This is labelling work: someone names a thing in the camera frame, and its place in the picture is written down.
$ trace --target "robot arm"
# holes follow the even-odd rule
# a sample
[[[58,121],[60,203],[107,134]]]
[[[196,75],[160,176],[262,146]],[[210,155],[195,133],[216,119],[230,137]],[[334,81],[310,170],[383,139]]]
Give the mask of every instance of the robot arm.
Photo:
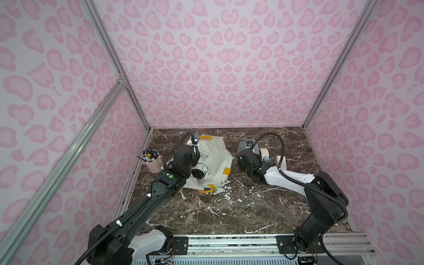
[[[164,254],[170,251],[173,234],[162,226],[133,238],[150,216],[185,185],[192,166],[198,160],[193,146],[181,145],[174,150],[172,167],[166,167],[159,173],[144,198],[105,228],[97,225],[91,230],[89,249],[76,264],[81,264],[86,258],[91,265],[130,265],[133,260],[153,251]]]
[[[261,155],[260,149],[263,148],[255,146],[250,149],[253,145],[252,142],[239,144],[238,163],[254,182],[283,187],[308,199],[311,213],[296,229],[293,237],[296,249],[304,253],[318,240],[319,235],[325,234],[331,226],[347,217],[346,206],[349,201],[327,173],[313,175],[282,170],[273,163],[264,162],[269,161],[269,158]],[[323,196],[323,193],[333,197],[333,200]],[[342,204],[345,211],[334,200]]]

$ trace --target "white tape roll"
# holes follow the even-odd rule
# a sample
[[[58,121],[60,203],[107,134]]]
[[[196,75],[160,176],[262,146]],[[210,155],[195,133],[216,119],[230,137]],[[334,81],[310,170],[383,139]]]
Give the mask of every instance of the white tape roll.
[[[261,152],[261,162],[264,162],[264,158],[269,157],[268,148],[259,148],[259,151]]]

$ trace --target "vent grille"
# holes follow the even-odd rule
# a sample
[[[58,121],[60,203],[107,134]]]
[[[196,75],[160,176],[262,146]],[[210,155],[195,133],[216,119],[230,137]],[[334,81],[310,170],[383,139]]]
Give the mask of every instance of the vent grille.
[[[134,265],[147,265],[147,262],[139,259]],[[176,258],[173,265],[298,265],[298,262],[283,257]]]

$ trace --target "red wire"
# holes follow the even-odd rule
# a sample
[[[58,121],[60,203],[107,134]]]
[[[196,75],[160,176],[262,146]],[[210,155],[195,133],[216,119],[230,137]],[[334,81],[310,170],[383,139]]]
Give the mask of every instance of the red wire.
[[[174,249],[174,251],[172,252],[171,260],[172,260],[172,257],[174,256],[174,253],[175,253],[175,250],[177,249],[177,247],[175,245],[173,245],[172,248]]]

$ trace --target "black mounting plate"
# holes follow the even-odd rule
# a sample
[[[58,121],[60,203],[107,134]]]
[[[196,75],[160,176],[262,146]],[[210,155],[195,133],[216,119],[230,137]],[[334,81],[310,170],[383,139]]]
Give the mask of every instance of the black mounting plate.
[[[276,236],[277,239],[277,247],[280,254],[295,254],[296,249],[293,245],[293,236]],[[314,242],[313,246],[315,247],[315,250],[317,253],[324,253],[324,250],[320,245],[318,245],[318,240]]]
[[[174,255],[187,255],[188,237],[173,237],[171,244],[175,245],[176,247]],[[154,251],[154,252],[151,252],[149,255],[155,256],[155,255],[161,255],[161,254],[157,251]]]

